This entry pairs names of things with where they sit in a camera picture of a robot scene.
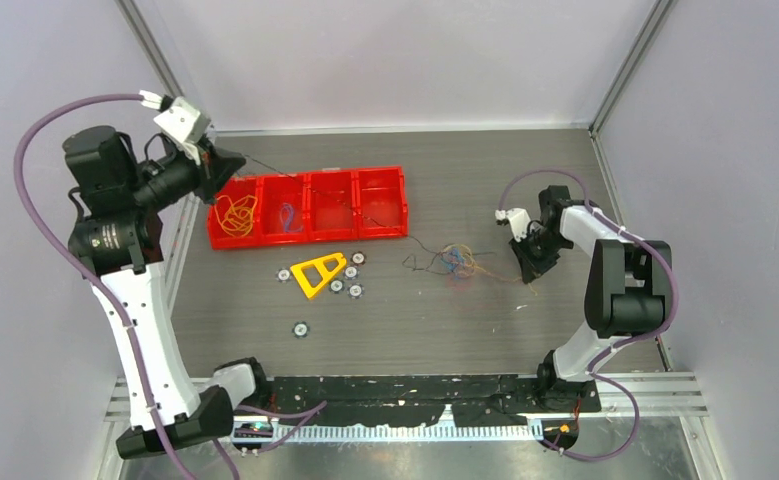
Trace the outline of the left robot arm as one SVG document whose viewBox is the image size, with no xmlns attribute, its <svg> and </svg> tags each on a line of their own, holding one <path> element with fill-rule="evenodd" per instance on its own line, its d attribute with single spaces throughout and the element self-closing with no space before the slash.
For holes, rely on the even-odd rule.
<svg viewBox="0 0 779 480">
<path fill-rule="evenodd" d="M 254 358 L 218 367 L 200 387 L 179 352 L 166 295 L 159 213 L 193 194 L 210 201 L 245 165 L 207 138 L 201 161 L 162 140 L 165 156 L 137 161 L 130 137 L 100 125 L 68 137 L 66 165 L 77 182 L 78 210 L 68 249 L 100 285 L 93 289 L 110 321 L 130 394 L 130 425 L 116 447 L 123 459 L 151 457 L 231 434 L 234 410 L 263 412 L 270 385 Z"/>
</svg>

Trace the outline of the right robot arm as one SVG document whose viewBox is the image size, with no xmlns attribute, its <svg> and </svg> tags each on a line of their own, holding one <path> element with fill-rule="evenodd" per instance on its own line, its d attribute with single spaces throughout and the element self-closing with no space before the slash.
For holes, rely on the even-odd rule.
<svg viewBox="0 0 779 480">
<path fill-rule="evenodd" d="M 633 339 L 658 330 L 672 316 L 671 246 L 646 240 L 614 224 L 593 202 L 574 199 L 552 185 L 538 195 L 540 216 L 524 208 L 499 209 L 497 223 L 509 227 L 509 245 L 525 284 L 557 265 L 561 251 L 579 248 L 590 259 L 584 320 L 537 368 L 534 400 L 561 410 L 586 398 L 594 375 Z"/>
</svg>

